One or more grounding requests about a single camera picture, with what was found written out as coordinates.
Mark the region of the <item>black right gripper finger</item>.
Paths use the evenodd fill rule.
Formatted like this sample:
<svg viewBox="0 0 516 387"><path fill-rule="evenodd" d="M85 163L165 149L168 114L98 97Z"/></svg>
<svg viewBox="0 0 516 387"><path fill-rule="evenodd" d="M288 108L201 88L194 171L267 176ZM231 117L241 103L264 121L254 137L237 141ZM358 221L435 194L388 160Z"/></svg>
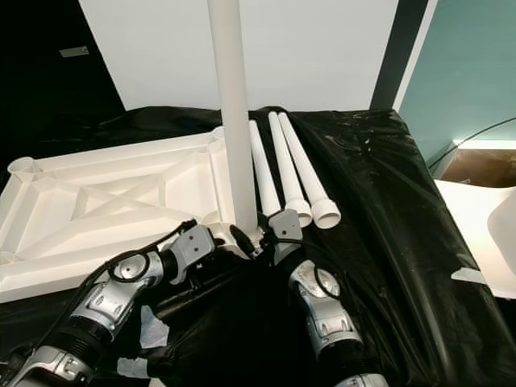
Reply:
<svg viewBox="0 0 516 387"><path fill-rule="evenodd" d="M242 252L243 256L258 256L261 254L261 247L255 244L254 240L236 225L229 225L229 232L235 241L235 246Z"/></svg>

